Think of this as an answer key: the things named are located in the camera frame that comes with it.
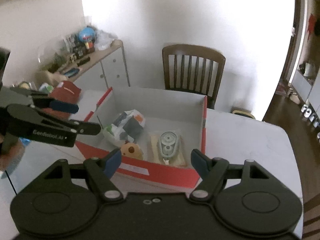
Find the person left hand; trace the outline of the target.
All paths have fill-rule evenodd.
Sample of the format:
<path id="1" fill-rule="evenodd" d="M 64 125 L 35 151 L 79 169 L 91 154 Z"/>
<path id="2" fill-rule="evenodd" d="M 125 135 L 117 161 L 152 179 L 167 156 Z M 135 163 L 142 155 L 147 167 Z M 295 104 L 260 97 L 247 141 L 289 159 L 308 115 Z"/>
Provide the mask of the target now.
<path id="1" fill-rule="evenodd" d="M 1 172 L 13 171 L 20 163 L 25 147 L 18 137 L 1 134 Z"/>

